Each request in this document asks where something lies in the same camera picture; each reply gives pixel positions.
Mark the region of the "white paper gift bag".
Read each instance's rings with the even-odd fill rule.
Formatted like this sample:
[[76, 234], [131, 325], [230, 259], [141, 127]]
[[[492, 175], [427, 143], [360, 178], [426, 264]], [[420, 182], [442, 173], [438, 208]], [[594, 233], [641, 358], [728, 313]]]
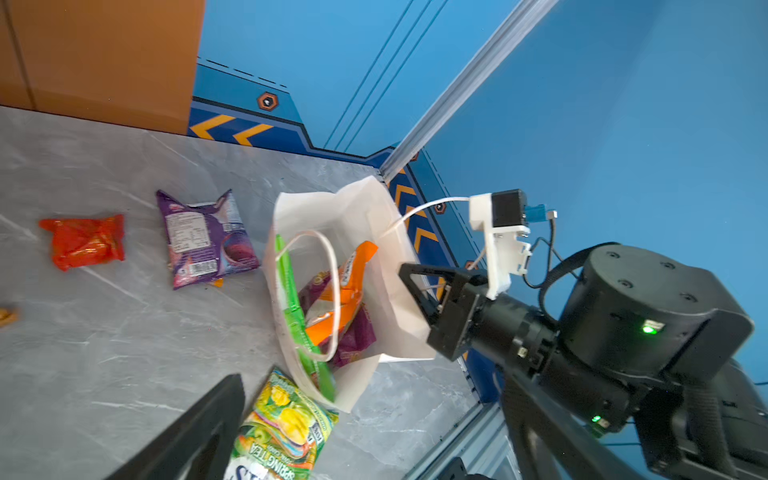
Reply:
[[418, 261], [388, 189], [369, 176], [336, 193], [282, 193], [262, 270], [281, 350], [310, 397], [350, 412], [379, 364], [430, 361], [430, 328], [416, 301], [436, 279], [398, 275]]

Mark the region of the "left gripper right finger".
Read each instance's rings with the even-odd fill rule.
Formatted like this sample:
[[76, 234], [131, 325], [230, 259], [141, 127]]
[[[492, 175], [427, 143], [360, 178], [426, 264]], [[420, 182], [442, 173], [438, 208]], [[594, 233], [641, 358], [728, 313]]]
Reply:
[[501, 407], [524, 479], [640, 479], [523, 373], [505, 373]]

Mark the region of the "orange Fox's candy bag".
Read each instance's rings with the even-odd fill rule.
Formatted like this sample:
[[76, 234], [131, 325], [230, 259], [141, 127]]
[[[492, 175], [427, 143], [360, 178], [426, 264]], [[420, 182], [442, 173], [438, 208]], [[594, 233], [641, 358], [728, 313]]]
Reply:
[[333, 329], [334, 291], [332, 277], [330, 283], [321, 294], [320, 307], [312, 307], [309, 313], [313, 315], [306, 332], [312, 343], [323, 345], [333, 333], [341, 334], [342, 329], [355, 317], [362, 303], [365, 268], [367, 263], [378, 251], [378, 246], [370, 241], [361, 243], [353, 254], [338, 269], [340, 286], [340, 320], [337, 328]]

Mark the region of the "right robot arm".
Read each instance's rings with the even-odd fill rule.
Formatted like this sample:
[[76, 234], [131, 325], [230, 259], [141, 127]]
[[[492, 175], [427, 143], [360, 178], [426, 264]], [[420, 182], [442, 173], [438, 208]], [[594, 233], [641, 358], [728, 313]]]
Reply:
[[600, 443], [633, 423], [668, 479], [763, 479], [767, 407], [735, 353], [753, 321], [711, 272], [609, 242], [546, 279], [578, 278], [559, 318], [493, 294], [484, 272], [405, 263], [399, 276], [448, 359], [504, 373], [501, 407], [526, 479], [633, 479]]

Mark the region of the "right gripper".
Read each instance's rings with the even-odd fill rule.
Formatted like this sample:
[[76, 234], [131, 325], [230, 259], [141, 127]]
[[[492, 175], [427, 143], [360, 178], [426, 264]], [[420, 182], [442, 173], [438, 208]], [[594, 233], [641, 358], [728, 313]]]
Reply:
[[485, 273], [403, 263], [399, 278], [430, 326], [427, 343], [445, 358], [456, 360], [469, 348], [473, 317], [485, 302]]

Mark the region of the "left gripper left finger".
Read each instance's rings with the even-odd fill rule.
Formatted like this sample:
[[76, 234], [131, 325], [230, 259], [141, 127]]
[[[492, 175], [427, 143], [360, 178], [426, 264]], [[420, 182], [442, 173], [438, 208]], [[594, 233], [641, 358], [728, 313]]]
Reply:
[[109, 477], [221, 479], [245, 405], [242, 377], [225, 376], [173, 424]]

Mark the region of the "green chips bag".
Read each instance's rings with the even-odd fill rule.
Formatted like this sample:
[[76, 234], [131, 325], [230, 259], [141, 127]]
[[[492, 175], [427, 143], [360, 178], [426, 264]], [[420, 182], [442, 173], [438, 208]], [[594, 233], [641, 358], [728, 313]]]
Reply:
[[289, 253], [291, 247], [302, 237], [318, 239], [326, 252], [329, 266], [332, 268], [332, 313], [335, 315], [332, 327], [338, 325], [338, 315], [341, 313], [338, 263], [335, 251], [329, 240], [318, 231], [307, 230], [299, 232], [288, 242], [279, 234], [275, 236], [278, 303], [285, 326], [287, 327], [289, 340], [292, 342], [293, 349], [296, 352], [299, 366], [310, 380], [310, 383], [320, 392], [322, 398], [329, 402], [334, 402], [336, 398], [335, 381], [328, 363], [336, 353], [338, 334], [331, 334], [326, 350], [322, 351], [319, 346], [314, 344], [307, 333], [306, 318], [301, 308], [299, 291], [296, 286], [293, 264]]

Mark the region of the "magenta raisin snack pouch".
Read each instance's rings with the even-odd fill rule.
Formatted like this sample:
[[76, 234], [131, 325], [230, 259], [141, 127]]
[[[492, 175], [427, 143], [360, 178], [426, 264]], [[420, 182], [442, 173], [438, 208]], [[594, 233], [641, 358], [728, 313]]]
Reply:
[[[312, 307], [320, 307], [320, 296], [330, 283], [330, 273], [320, 272], [299, 292], [299, 302], [310, 325]], [[337, 351], [330, 364], [333, 371], [362, 358], [366, 349], [376, 342], [375, 331], [364, 303], [357, 309], [355, 317], [342, 329]]]

